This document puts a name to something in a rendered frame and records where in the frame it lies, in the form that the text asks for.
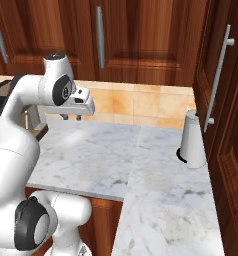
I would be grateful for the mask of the white tapered canister black base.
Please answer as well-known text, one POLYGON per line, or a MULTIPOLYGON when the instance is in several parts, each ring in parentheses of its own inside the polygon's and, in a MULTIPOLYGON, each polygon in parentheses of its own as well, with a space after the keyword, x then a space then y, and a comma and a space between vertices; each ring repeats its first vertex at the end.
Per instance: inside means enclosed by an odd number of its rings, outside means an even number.
POLYGON ((186 112, 181 145, 176 155, 189 169, 198 169, 206 164, 199 117, 195 109, 186 112))

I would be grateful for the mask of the tall wooden cupboard door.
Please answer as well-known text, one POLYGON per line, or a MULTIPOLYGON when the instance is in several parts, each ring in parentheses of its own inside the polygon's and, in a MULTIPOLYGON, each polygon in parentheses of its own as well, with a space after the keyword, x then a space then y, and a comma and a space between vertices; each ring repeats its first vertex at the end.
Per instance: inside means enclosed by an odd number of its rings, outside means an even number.
POLYGON ((238 0, 208 0, 203 24, 195 82, 193 85, 197 114, 200 121, 206 159, 209 160, 215 148, 215 141, 222 126, 221 115, 233 76, 238 55, 238 0), (226 26, 230 24, 229 37, 235 40, 226 48, 219 84, 212 107, 211 117, 215 123, 209 124, 204 132, 204 123, 211 96, 212 84, 218 64, 226 26))

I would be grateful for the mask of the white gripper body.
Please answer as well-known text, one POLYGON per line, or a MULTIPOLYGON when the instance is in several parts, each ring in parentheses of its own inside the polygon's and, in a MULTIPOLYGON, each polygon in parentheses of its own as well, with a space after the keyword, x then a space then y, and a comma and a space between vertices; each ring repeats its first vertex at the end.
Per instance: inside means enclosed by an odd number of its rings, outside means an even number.
POLYGON ((61 106, 44 106, 44 111, 50 114, 92 116, 95 112, 95 103, 91 97, 88 97, 86 100, 70 98, 61 106))

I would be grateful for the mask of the wooden panelled cupboard door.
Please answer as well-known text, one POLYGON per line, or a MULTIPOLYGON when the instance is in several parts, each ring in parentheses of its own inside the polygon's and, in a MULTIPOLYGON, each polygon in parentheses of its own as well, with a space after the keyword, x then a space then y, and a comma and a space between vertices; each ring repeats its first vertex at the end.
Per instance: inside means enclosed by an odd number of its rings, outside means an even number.
POLYGON ((209 172, 225 256, 238 256, 238 66, 227 89, 209 172))

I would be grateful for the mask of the wooden wall cupboard door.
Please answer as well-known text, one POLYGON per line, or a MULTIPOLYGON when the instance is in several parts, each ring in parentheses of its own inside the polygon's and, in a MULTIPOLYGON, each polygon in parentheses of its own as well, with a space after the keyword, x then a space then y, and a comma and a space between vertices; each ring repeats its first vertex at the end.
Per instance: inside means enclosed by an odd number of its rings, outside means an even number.
POLYGON ((95 78, 89 0, 0 0, 0 75, 42 74, 64 53, 76 80, 95 78))
POLYGON ((190 87, 207 0, 89 0, 98 81, 190 87), (99 68, 101 6, 105 67, 99 68))

